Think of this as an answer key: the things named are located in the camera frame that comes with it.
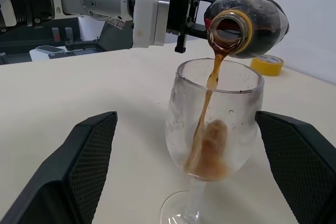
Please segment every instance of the white table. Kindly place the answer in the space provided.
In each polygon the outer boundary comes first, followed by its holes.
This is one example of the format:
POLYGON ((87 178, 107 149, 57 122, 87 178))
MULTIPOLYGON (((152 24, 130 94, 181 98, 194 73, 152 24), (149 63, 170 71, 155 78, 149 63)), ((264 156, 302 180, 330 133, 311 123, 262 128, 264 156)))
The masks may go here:
MULTIPOLYGON (((174 46, 2 66, 0 218, 75 124, 117 111, 93 223, 159 223, 164 200, 188 189, 164 137, 175 72, 185 60, 212 56, 203 40, 188 42, 183 55, 174 46)), ((309 122, 336 145, 335 86, 289 69, 265 81, 263 110, 309 122)), ((223 223, 297 223, 272 177, 260 134, 247 164, 227 181, 209 184, 205 196, 222 210, 223 223)))

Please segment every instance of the bottle opening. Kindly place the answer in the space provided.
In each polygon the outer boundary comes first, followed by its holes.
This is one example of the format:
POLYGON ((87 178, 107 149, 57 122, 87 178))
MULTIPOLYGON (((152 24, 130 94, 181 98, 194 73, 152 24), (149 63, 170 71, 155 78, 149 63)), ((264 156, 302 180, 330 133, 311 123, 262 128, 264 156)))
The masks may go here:
POLYGON ((211 22, 208 40, 214 49, 232 54, 238 51, 247 37, 245 20, 232 12, 217 15, 211 22))
POLYGON ((216 32, 223 42, 235 42, 238 39, 244 38, 242 28, 237 21, 228 18, 223 19, 218 24, 216 32))

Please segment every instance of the glass stem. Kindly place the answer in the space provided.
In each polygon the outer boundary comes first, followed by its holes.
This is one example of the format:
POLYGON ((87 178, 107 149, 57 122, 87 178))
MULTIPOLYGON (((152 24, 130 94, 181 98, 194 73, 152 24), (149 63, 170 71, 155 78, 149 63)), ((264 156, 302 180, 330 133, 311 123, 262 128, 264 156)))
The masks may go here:
POLYGON ((199 207, 202 203, 205 185, 206 182, 199 179, 192 178, 190 181, 188 201, 183 215, 188 223, 195 223, 199 219, 199 207))

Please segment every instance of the white wall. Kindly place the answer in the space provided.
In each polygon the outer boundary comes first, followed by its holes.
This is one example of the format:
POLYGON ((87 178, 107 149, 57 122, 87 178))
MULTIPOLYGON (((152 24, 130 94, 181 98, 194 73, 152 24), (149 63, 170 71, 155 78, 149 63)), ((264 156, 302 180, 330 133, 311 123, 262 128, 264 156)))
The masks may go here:
POLYGON ((90 17, 80 17, 78 18, 78 23, 80 37, 86 41, 99 38, 105 22, 90 17))
MULTIPOLYGON (((289 19, 290 33, 270 53, 281 57, 290 68, 336 84, 336 1, 275 1, 289 19)), ((199 10, 199 23, 203 22, 205 8, 202 5, 199 10)), ((167 36, 166 42, 175 41, 175 36, 167 36)))

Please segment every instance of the plastic bottle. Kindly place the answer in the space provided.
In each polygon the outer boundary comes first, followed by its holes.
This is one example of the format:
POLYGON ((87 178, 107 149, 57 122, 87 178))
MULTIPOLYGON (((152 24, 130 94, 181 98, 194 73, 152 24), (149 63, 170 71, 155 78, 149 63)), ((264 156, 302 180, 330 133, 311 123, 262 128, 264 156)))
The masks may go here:
POLYGON ((287 34, 287 17, 270 0, 217 0, 204 14, 209 44, 236 58, 263 55, 287 34))

